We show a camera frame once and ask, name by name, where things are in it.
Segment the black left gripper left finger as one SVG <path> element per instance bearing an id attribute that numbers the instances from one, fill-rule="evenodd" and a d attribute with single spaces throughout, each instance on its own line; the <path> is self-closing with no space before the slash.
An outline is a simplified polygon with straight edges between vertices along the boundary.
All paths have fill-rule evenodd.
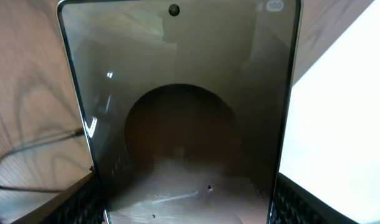
<path id="1" fill-rule="evenodd" d="M 105 202 L 94 169 L 91 167 L 84 178 L 14 223 L 105 223 Z"/>

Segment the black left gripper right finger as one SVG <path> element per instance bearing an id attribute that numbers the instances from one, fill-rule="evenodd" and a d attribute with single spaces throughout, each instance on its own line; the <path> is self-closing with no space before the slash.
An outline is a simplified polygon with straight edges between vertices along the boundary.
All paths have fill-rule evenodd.
<path id="1" fill-rule="evenodd" d="M 269 217 L 270 224 L 356 224 L 279 173 Z"/>

